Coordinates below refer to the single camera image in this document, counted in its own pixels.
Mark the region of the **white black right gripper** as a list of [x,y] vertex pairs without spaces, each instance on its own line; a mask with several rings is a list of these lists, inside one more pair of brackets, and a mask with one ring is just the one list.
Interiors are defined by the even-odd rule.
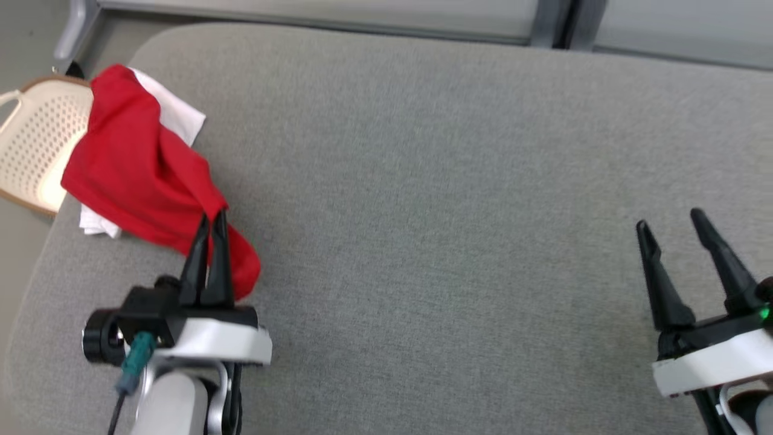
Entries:
[[664,397],[773,377],[773,309],[762,308],[764,303],[755,294],[757,281],[704,210],[693,208],[690,217],[719,275],[727,314],[743,316],[715,317],[693,325],[696,317],[674,288],[655,235],[645,220],[637,222],[653,325],[662,332],[652,371]]

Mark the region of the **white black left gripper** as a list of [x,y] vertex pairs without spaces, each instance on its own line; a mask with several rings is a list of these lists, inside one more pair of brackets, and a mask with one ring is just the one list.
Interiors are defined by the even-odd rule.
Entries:
[[[233,308],[234,283],[225,209],[218,212],[211,225],[212,256],[205,287],[209,228],[207,215],[202,215],[180,275],[179,302],[182,306],[196,306],[202,292],[202,305]],[[133,336],[123,334],[116,313],[116,309],[97,309],[86,320],[83,355],[89,363],[119,367],[132,349]],[[174,344],[168,346],[162,338],[157,338],[152,355],[268,366],[273,357],[273,342],[248,308],[225,313],[192,311]]]

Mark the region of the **red Bulls 23 jersey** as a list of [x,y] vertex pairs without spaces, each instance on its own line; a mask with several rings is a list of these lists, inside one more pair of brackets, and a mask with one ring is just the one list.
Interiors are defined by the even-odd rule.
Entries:
[[91,82],[85,135],[61,186],[139,239],[188,253],[204,216],[228,208],[193,143],[207,118],[154,78],[121,64]]

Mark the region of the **beige perforated laundry basket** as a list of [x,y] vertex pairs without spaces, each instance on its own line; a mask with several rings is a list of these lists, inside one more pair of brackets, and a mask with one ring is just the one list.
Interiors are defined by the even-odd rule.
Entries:
[[0,124],[0,198],[55,216],[70,154],[88,129],[93,92],[80,78],[52,75],[0,95],[16,106]]

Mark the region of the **grey fabric sofa seat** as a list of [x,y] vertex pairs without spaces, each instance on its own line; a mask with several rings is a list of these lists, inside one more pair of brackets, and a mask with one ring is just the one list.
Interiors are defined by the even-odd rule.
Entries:
[[773,275],[773,72],[213,23],[130,66],[261,262],[243,435],[706,435],[660,396],[635,224],[723,314],[699,207]]

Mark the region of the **grey partition corner leg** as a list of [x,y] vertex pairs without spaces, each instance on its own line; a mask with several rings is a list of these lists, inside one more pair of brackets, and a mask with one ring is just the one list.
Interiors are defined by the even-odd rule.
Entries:
[[102,9],[100,0],[68,0],[68,4],[67,22],[53,52],[57,64],[75,60]]

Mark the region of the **grey partition base rail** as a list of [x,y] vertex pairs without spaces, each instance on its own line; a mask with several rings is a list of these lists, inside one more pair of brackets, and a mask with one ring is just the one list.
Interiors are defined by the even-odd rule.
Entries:
[[97,0],[106,9],[463,40],[529,38],[537,0]]

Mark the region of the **grey partition post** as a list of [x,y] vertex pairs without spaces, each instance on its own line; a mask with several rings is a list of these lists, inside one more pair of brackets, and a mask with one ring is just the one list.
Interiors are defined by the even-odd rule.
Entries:
[[590,52],[607,5],[608,0],[537,0],[529,45]]

